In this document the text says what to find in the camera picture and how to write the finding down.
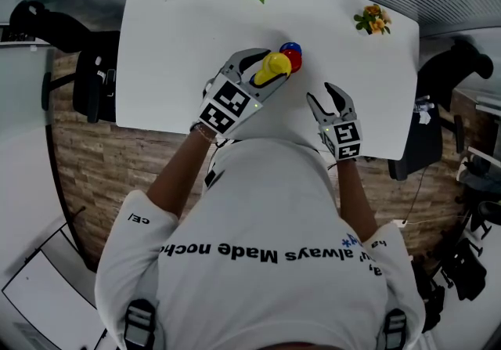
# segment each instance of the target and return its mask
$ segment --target tabletop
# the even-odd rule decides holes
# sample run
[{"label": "tabletop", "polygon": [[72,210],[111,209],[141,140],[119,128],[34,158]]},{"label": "tabletop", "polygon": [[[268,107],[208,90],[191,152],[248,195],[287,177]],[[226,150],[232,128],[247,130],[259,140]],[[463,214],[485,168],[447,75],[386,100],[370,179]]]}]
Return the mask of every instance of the tabletop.
[{"label": "tabletop", "polygon": [[[306,93],[334,105],[324,81],[353,98],[362,154],[400,159],[416,92],[419,27],[385,8],[391,34],[355,29],[368,0],[127,0],[117,62],[117,124],[187,133],[201,93],[236,51],[301,45],[302,68],[264,108],[232,132],[276,137],[325,150]],[[249,70],[250,75],[258,70]]]}]

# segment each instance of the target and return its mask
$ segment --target blue object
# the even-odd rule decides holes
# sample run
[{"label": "blue object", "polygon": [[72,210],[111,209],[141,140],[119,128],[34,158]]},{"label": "blue object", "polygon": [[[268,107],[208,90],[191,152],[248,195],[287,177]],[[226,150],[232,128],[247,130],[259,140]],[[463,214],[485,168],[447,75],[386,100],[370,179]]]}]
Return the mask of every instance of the blue object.
[{"label": "blue object", "polygon": [[284,49],[293,49],[294,51],[298,51],[302,55],[301,46],[296,42],[286,42],[280,47],[280,52]]}]

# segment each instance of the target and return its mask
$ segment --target power socket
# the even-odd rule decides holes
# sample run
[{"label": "power socket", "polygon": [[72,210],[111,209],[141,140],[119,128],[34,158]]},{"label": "power socket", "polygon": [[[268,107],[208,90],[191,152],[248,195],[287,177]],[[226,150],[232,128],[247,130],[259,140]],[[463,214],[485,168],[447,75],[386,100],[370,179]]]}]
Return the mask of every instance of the power socket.
[{"label": "power socket", "polygon": [[404,229],[407,226],[407,221],[403,219],[393,219],[392,222],[398,226],[399,229]]}]

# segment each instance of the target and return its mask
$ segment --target strap buckle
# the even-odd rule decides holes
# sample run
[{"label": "strap buckle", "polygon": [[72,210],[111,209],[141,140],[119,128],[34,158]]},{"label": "strap buckle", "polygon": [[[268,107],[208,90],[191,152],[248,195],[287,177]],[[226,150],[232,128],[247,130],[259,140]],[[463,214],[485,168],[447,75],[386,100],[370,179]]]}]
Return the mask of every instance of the strap buckle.
[{"label": "strap buckle", "polygon": [[155,308],[144,299],[131,301],[125,314],[124,340],[127,349],[152,349],[154,331]]},{"label": "strap buckle", "polygon": [[401,309],[393,309],[386,315],[384,333],[386,350],[402,350],[406,340],[407,318]]}]

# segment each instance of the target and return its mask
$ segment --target forearm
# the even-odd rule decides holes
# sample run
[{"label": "forearm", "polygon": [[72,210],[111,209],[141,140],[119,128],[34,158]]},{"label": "forearm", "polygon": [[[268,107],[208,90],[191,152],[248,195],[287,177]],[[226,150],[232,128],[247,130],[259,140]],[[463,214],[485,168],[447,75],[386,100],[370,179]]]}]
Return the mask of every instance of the forearm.
[{"label": "forearm", "polygon": [[337,175],[341,198],[341,218],[353,228],[359,239],[364,242],[377,231],[377,224],[362,187],[355,162],[353,160],[339,161]]},{"label": "forearm", "polygon": [[[204,135],[214,138],[215,133],[206,128]],[[210,146],[200,132],[192,130],[148,189],[148,198],[180,218]]]}]

